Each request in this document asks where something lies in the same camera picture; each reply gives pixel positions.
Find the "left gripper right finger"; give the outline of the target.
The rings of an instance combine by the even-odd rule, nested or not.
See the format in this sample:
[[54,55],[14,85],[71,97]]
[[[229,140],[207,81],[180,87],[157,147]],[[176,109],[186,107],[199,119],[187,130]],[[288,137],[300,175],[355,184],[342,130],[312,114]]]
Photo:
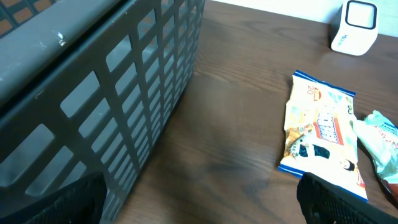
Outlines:
[[307,223],[397,224],[396,217],[310,172],[298,183],[297,200]]

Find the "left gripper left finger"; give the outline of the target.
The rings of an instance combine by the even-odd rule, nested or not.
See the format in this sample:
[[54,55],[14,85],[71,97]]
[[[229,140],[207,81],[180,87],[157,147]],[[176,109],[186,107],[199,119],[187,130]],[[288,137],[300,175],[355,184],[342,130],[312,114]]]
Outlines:
[[99,224],[106,193],[103,173],[94,172],[1,218],[1,223]]

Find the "yellow snack bag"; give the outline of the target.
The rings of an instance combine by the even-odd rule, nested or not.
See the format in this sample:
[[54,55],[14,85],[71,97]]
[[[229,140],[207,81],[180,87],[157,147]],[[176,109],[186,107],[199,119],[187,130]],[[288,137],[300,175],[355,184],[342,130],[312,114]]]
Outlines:
[[366,202],[352,128],[355,93],[300,70],[286,103],[284,155],[278,169],[296,177],[310,172]]

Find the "light green wipes packet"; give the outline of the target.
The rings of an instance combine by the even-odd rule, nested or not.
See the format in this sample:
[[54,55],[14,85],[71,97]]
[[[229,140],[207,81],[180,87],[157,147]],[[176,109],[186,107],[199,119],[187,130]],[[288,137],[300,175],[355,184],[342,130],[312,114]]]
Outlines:
[[351,125],[371,155],[378,177],[397,184],[397,127],[376,110],[362,121],[353,120]]

